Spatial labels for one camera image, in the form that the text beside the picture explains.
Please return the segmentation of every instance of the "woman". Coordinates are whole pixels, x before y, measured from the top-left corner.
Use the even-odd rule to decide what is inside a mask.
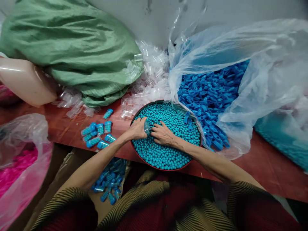
[[[191,178],[141,165],[126,172],[124,194],[97,226],[98,215],[86,191],[124,144],[147,137],[146,119],[135,120],[116,141],[80,166],[42,210],[32,230],[301,230],[251,175],[176,137],[163,122],[152,128],[155,142],[188,153],[231,184],[228,215],[207,200],[204,187]]]

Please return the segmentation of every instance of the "plastic bag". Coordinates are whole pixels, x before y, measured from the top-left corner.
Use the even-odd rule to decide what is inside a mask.
[[[48,141],[44,115],[28,114],[0,127],[1,167],[8,166],[26,145],[33,143],[37,160],[29,166],[0,198],[0,230],[7,230],[39,191],[46,176],[53,144]]]
[[[216,123],[231,145],[222,154],[229,159],[238,158],[250,149],[257,119],[303,95],[308,86],[307,41],[308,22],[304,20],[210,27],[177,44],[170,56],[168,81],[172,102],[188,110],[177,95],[182,75],[209,73],[250,59],[239,97]]]
[[[257,120],[255,130],[308,172],[308,97],[302,96]]]

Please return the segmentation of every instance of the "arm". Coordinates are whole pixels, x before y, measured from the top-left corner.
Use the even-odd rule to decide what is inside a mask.
[[[154,141],[162,145],[168,145],[189,154],[199,162],[207,171],[223,182],[231,183],[245,181],[264,189],[249,173],[226,158],[205,148],[191,144],[175,136],[161,121],[162,126],[154,124],[151,135]]]
[[[138,118],[134,121],[131,127],[116,139],[108,147],[104,148],[96,155],[88,159],[81,165],[68,180],[61,186],[58,192],[69,188],[78,187],[82,189],[89,189],[98,179],[104,168],[108,165],[116,152],[130,140],[146,138],[147,134],[144,132],[144,122],[147,117]]]

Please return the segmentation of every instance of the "red bowl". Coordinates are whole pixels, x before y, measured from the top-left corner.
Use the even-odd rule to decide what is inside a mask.
[[[157,101],[155,101],[155,102],[151,102],[151,103],[148,103],[147,105],[144,105],[144,106],[143,106],[142,108],[140,108],[139,111],[136,113],[136,115],[135,115],[134,118],[132,119],[131,124],[132,124],[132,123],[134,122],[134,120],[138,117],[138,115],[139,115],[139,113],[140,113],[140,111],[141,111],[142,109],[144,109],[144,108],[145,108],[146,106],[148,106],[148,105],[155,104],[155,103],[164,103],[164,101],[163,101],[163,100],[157,100]],[[146,163],[147,165],[149,165],[149,166],[151,166],[151,167],[153,167],[153,168],[155,168],[155,169],[157,169],[157,170],[169,171],[169,172],[170,172],[170,171],[178,171],[178,170],[181,170],[181,169],[185,168],[185,167],[186,167],[187,165],[189,165],[190,162],[191,162],[191,160],[190,160],[187,164],[185,164],[183,167],[178,168],[178,169],[165,170],[165,169],[156,168],[156,167],[150,165],[149,163],[147,163],[144,159],[142,159],[141,156],[139,156],[139,154],[137,153],[137,151],[136,151],[136,149],[135,149],[134,144],[133,144],[132,141],[131,141],[131,144],[132,144],[133,149],[135,150],[135,153],[137,154],[137,156],[138,156],[144,163]],[[201,145],[202,145],[202,136],[200,136],[200,146],[201,146]]]

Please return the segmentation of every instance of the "tabletop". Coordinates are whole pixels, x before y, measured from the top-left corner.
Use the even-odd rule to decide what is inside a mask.
[[[81,130],[92,122],[104,123],[106,120],[103,119],[103,115],[108,108],[114,110],[109,118],[113,123],[111,134],[114,137],[119,137],[130,126],[131,119],[125,120],[120,117],[120,103],[119,99],[107,107],[102,107],[102,110],[95,113],[93,117],[88,117],[81,112],[75,118],[70,119],[66,116],[70,108],[57,108],[52,104],[36,108],[25,102],[19,102],[7,108],[0,107],[0,124],[25,114],[43,114],[48,121],[48,139],[50,141],[89,150],[82,140]],[[96,145],[90,150],[96,151]],[[142,162],[131,143],[125,144],[116,156]],[[308,202],[308,175],[304,174],[301,168],[267,143],[255,131],[251,139],[251,150],[233,162],[251,174],[271,194]],[[180,172],[217,180],[195,160]]]

